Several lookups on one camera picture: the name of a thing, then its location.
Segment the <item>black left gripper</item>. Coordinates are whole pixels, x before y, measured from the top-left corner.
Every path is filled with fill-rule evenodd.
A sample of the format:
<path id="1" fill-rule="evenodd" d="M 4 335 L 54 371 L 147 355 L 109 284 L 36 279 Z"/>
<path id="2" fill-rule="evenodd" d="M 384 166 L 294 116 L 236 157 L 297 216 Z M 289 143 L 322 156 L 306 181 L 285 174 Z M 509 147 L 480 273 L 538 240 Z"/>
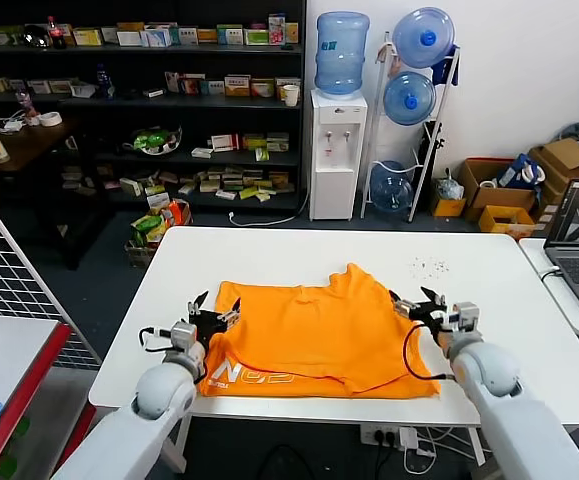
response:
<path id="1" fill-rule="evenodd" d="M 196 326 L 197 340 L 202 345 L 209 345 L 215 334 L 225 333 L 228 324 L 236 324 L 240 319 L 240 298 L 235 301 L 229 311 L 222 314 L 201 310 L 208 293 L 208 290 L 204 291 L 187 304 L 189 322 Z"/>

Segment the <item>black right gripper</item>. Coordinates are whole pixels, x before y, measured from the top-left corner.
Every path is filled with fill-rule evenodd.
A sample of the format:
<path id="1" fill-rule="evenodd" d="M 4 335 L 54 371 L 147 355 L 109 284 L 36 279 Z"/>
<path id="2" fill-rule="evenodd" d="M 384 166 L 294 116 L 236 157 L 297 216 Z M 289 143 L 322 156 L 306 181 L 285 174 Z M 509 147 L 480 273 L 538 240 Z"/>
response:
<path id="1" fill-rule="evenodd" d="M 427 301 L 419 304 L 402 299 L 398 294 L 390 290 L 389 295 L 394 310 L 404 318 L 421 322 L 431 333 L 438 333 L 443 330 L 443 323 L 447 314 L 445 295 L 438 294 L 424 286 L 421 286 L 420 290 L 427 298 Z"/>

